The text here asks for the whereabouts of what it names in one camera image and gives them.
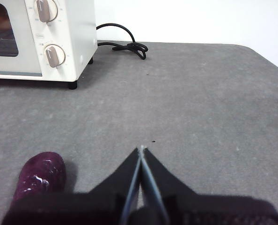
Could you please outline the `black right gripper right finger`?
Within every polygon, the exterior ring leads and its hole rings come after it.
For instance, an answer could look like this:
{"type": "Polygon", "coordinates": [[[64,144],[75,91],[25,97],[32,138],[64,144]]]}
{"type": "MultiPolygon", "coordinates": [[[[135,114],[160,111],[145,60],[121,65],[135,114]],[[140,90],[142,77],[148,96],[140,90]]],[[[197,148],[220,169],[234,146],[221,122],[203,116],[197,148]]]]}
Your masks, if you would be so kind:
{"type": "Polygon", "coordinates": [[[174,176],[148,148],[141,149],[143,177],[169,225],[278,225],[268,201],[250,196],[198,194],[174,176]]]}

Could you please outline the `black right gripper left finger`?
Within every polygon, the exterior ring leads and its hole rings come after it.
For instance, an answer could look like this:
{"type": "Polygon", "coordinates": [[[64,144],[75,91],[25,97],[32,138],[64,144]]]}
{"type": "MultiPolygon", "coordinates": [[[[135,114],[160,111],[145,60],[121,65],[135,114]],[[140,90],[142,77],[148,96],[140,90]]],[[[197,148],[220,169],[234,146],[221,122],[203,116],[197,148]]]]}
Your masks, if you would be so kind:
{"type": "Polygon", "coordinates": [[[136,209],[140,158],[134,149],[105,180],[87,193],[54,193],[23,198],[4,225],[125,225],[136,209]]]}

